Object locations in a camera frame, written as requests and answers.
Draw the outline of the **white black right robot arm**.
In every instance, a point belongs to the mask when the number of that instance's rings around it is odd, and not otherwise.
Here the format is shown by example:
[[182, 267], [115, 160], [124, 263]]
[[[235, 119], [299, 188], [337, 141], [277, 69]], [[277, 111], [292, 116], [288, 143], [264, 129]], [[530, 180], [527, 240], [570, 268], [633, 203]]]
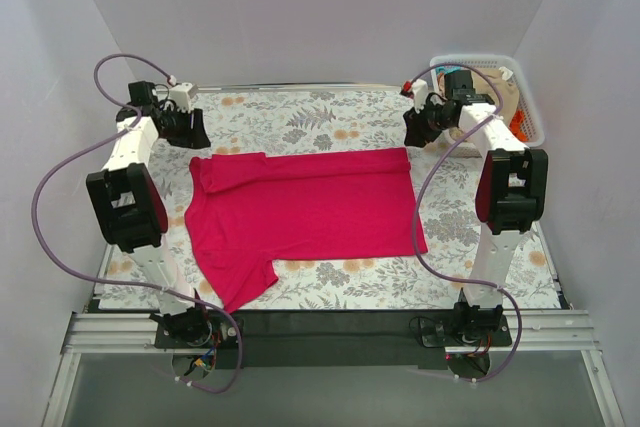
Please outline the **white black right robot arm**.
[[475, 195], [480, 243], [470, 276], [463, 280], [450, 310], [420, 319], [421, 344], [427, 347], [489, 347], [497, 339], [510, 344], [503, 303], [513, 298], [504, 283], [521, 238], [544, 211], [548, 156], [529, 148], [505, 124], [502, 94], [473, 67], [452, 63], [444, 91], [431, 90], [421, 75], [405, 82], [401, 95], [413, 106], [403, 115], [404, 143], [423, 147], [458, 128], [483, 160]]

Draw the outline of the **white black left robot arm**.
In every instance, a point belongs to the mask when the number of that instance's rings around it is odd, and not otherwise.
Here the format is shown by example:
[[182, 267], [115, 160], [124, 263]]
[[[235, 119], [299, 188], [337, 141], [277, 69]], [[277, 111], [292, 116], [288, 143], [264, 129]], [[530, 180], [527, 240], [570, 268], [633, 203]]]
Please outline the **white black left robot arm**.
[[116, 115], [120, 137], [102, 169], [86, 178], [101, 232], [127, 254], [156, 291], [159, 312], [151, 319], [168, 335], [193, 347], [212, 337], [206, 309], [179, 272], [166, 243], [168, 214], [148, 164], [156, 141], [186, 149], [210, 146], [203, 112], [192, 105], [196, 86], [173, 82], [165, 94], [148, 81], [128, 85], [130, 102]]

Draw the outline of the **pink t shirt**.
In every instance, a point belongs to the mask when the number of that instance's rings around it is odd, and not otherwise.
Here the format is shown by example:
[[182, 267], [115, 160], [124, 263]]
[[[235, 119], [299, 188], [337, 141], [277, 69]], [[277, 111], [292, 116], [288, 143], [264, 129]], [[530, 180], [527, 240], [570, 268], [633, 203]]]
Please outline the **pink t shirt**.
[[232, 313], [278, 277], [273, 263], [428, 250], [403, 148], [195, 157], [185, 225], [198, 267]]

